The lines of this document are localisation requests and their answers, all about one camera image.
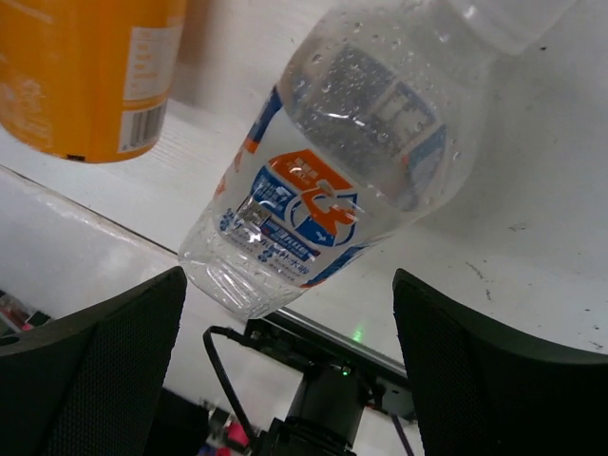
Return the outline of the clear bottle orange blue label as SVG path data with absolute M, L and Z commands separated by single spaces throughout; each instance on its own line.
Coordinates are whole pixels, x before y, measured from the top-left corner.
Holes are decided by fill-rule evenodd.
M 345 1 L 294 52 L 179 250 L 242 319 L 281 309 L 450 200 L 494 63 L 566 1 Z

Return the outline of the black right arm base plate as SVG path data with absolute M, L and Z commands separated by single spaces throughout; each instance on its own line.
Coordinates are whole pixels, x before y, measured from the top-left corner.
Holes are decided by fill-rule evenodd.
M 367 381 L 372 409 L 408 422 L 417 420 L 401 362 L 291 310 L 248 320 L 244 335 L 258 352 L 300 372 L 312 365 L 348 368 Z

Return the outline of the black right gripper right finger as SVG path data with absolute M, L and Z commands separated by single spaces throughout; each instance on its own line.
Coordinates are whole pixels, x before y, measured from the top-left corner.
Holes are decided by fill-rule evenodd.
M 392 290 L 427 455 L 606 454 L 606 354 L 516 330 L 403 269 Z

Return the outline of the orange juice bottle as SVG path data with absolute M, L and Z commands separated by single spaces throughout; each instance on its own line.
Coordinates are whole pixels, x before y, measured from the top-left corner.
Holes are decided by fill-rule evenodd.
M 2 0 L 2 127 L 69 161 L 146 153 L 161 135 L 187 5 Z

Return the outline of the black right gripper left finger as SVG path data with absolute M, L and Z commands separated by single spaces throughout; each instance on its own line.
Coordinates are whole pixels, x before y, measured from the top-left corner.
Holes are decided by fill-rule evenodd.
M 173 267 L 1 340 L 4 455 L 141 455 L 180 329 Z

